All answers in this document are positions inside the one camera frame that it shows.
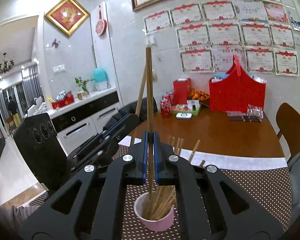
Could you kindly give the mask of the grey sleeve forearm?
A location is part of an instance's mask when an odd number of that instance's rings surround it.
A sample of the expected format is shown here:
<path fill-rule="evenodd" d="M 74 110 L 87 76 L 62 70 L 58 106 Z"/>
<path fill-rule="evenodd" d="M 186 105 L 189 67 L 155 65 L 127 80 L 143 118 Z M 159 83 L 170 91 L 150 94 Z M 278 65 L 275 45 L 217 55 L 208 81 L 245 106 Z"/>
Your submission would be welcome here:
<path fill-rule="evenodd" d="M 21 239 L 19 229 L 38 208 L 40 206 L 11 206 L 9 209 L 0 206 L 0 239 Z"/>

